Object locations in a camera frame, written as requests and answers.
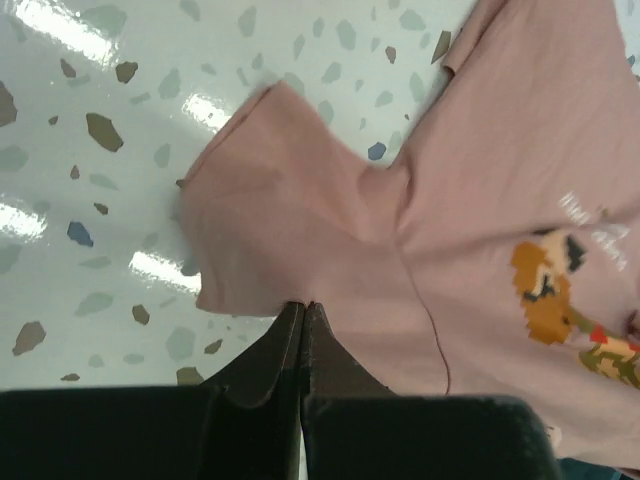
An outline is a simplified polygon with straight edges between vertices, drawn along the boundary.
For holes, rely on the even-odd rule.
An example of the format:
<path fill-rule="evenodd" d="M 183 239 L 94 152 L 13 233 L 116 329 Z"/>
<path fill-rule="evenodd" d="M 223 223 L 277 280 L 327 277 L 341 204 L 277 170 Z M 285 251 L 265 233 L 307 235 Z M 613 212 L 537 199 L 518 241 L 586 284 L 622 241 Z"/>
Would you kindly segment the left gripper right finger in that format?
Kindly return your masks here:
<path fill-rule="evenodd" d="M 398 396 L 337 341 L 311 304 L 301 344 L 311 479 L 559 479 L 533 410 L 510 396 Z"/>

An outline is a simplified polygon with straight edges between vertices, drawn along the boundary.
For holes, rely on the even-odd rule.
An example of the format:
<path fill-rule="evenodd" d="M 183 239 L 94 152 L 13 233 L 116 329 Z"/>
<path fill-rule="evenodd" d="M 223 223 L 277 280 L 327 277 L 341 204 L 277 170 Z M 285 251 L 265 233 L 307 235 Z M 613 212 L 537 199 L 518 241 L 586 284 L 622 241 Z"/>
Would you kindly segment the dusty pink printed t-shirt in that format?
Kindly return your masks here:
<path fill-rule="evenodd" d="M 200 309 L 318 302 L 398 394 L 526 401 L 561 457 L 639 472 L 639 89 L 611 1 L 480 1 L 396 159 L 291 87 L 190 168 Z"/>

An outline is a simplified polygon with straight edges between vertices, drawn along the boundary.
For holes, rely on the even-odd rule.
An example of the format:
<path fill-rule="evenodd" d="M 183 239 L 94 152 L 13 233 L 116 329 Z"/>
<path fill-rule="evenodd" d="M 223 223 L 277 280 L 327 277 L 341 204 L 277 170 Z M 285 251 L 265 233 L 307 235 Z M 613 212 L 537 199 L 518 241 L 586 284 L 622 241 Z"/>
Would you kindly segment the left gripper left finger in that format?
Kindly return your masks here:
<path fill-rule="evenodd" d="M 196 386 L 6 391 L 5 479 L 295 479 L 305 308 Z"/>

